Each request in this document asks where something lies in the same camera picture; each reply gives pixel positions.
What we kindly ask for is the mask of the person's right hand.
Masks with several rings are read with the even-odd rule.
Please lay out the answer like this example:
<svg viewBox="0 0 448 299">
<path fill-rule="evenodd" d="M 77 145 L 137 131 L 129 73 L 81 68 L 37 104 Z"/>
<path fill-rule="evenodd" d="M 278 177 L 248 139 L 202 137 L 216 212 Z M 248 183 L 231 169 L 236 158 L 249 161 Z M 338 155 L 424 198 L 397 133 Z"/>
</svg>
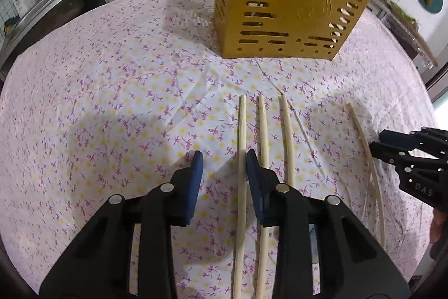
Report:
<svg viewBox="0 0 448 299">
<path fill-rule="evenodd" d="M 433 219 L 430 227 L 430 243 L 434 244 L 440 240 L 447 214 L 437 209 L 433 210 Z"/>
</svg>

